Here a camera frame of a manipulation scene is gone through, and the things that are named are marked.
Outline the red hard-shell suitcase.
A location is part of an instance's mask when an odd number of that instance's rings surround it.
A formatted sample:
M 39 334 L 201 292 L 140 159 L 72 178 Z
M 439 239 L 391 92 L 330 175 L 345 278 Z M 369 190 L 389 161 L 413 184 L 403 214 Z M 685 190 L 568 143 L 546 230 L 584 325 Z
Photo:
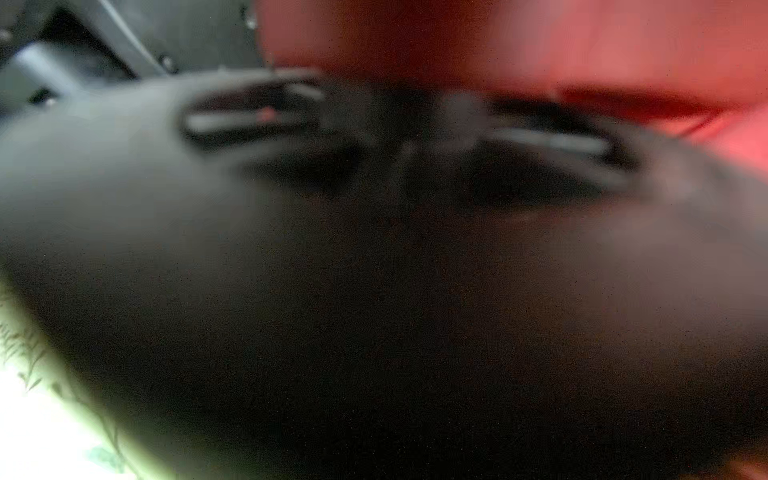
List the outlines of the red hard-shell suitcase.
M 261 1 L 1 127 L 1 262 L 189 475 L 767 472 L 763 1 Z

